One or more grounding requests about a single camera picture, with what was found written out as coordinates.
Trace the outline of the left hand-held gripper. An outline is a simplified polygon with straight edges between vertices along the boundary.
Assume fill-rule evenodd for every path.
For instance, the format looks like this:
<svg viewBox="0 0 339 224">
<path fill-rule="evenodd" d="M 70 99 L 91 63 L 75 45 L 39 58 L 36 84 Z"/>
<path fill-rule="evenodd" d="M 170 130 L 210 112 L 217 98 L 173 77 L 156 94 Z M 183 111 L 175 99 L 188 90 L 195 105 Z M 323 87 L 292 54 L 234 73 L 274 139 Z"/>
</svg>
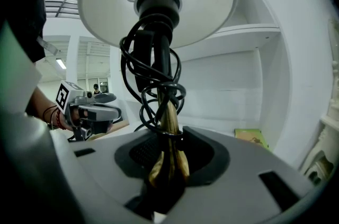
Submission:
<svg viewBox="0 0 339 224">
<path fill-rule="evenodd" d="M 91 105 L 94 97 L 77 84 L 61 81 L 55 103 L 58 113 L 65 114 L 73 107 L 78 108 L 79 126 L 73 127 L 73 139 L 85 141 L 93 133 L 107 133 L 121 119 L 121 110 L 109 105 Z"/>
</svg>

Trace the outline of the white desk with drawers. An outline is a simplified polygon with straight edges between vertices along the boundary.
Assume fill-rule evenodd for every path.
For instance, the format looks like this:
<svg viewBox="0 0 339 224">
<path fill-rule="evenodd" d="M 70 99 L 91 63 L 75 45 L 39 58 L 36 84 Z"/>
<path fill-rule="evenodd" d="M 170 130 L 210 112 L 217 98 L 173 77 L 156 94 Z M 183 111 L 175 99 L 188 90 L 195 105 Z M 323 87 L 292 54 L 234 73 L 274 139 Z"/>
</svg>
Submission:
<svg viewBox="0 0 339 224">
<path fill-rule="evenodd" d="M 257 51 L 183 64 L 188 94 L 180 122 L 231 132 L 259 128 L 271 151 L 301 168 L 316 143 L 333 90 L 331 0 L 262 0 L 280 33 Z"/>
</svg>

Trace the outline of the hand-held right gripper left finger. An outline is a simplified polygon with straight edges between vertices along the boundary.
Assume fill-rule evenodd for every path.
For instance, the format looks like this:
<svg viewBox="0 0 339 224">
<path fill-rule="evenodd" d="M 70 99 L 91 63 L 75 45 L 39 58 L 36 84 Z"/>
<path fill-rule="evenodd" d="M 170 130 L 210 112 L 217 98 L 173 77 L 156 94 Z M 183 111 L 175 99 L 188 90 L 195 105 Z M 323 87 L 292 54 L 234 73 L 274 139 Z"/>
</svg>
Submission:
<svg viewBox="0 0 339 224">
<path fill-rule="evenodd" d="M 141 203 L 146 194 L 145 179 L 160 154 L 155 134 L 141 130 L 72 142 L 70 147 L 86 175 L 109 197 L 151 224 L 161 223 L 162 215 Z"/>
</svg>

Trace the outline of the grey slatted vent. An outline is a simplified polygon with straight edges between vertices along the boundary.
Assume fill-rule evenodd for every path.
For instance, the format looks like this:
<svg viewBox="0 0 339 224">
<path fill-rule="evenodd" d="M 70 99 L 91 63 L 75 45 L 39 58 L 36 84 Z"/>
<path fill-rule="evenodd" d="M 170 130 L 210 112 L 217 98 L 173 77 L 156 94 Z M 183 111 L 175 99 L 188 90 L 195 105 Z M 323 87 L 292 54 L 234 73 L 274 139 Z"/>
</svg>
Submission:
<svg viewBox="0 0 339 224">
<path fill-rule="evenodd" d="M 78 0 L 44 0 L 49 18 L 80 19 Z"/>
</svg>

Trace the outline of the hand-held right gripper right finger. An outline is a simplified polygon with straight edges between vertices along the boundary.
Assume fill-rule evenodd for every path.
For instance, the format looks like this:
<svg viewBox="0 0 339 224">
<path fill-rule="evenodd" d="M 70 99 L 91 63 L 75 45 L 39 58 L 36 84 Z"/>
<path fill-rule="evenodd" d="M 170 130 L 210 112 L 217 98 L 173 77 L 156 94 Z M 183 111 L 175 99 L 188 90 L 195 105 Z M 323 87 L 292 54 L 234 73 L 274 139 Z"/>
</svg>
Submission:
<svg viewBox="0 0 339 224">
<path fill-rule="evenodd" d="M 212 184 L 188 187 L 162 224 L 281 224 L 283 211 L 260 175 L 273 172 L 301 201 L 314 186 L 269 150 L 248 141 L 193 128 L 225 146 L 229 165 Z"/>
</svg>

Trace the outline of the person's left hand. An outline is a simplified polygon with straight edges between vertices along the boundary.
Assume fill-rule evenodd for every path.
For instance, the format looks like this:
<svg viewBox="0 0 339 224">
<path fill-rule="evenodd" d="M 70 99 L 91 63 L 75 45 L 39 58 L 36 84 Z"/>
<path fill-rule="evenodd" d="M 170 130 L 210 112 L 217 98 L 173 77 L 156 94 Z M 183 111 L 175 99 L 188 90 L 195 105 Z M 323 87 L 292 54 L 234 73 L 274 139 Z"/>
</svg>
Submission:
<svg viewBox="0 0 339 224">
<path fill-rule="evenodd" d="M 60 125 L 66 130 L 73 131 L 73 127 L 79 126 L 80 118 L 85 118 L 88 116 L 87 111 L 79 112 L 77 107 L 73 107 L 68 110 L 65 114 L 60 113 L 59 122 Z"/>
</svg>

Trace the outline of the green book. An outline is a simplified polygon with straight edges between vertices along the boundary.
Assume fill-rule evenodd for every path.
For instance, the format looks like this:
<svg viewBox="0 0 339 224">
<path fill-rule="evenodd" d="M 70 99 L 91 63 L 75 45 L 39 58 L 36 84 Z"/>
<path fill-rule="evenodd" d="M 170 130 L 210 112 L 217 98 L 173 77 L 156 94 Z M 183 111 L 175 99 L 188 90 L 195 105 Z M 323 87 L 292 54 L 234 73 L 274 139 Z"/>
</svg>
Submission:
<svg viewBox="0 0 339 224">
<path fill-rule="evenodd" d="M 245 140 L 260 145 L 265 149 L 269 149 L 269 146 L 259 129 L 235 129 L 234 136 L 237 139 Z"/>
</svg>

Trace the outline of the white table lamp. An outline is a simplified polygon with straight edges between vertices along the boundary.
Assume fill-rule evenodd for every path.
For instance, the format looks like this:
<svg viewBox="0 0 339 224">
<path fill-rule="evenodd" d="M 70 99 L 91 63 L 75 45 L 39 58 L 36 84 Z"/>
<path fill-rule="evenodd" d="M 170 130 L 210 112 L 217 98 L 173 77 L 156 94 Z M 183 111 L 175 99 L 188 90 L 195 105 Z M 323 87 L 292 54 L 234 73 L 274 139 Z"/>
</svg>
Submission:
<svg viewBox="0 0 339 224">
<path fill-rule="evenodd" d="M 126 206 L 145 218 L 168 213 L 182 197 L 197 168 L 196 148 L 214 153 L 208 143 L 179 129 L 186 89 L 175 49 L 213 35 L 236 5 L 237 0 L 78 0 L 87 30 L 120 49 L 124 85 L 141 105 L 139 117 L 149 138 L 128 151 L 147 173 L 142 192 Z"/>
</svg>

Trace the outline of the person's left forearm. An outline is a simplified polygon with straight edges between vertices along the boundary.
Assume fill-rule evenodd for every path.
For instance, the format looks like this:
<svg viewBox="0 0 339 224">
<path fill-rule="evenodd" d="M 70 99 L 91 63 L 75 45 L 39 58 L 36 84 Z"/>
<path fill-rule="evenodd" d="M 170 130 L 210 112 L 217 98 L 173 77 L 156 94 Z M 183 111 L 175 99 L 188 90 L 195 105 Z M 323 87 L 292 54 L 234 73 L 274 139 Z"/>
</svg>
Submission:
<svg viewBox="0 0 339 224">
<path fill-rule="evenodd" d="M 50 101 L 43 92 L 36 87 L 29 100 L 26 108 L 26 113 L 30 116 L 38 118 L 51 126 L 58 126 L 65 129 L 60 125 L 57 105 Z"/>
</svg>

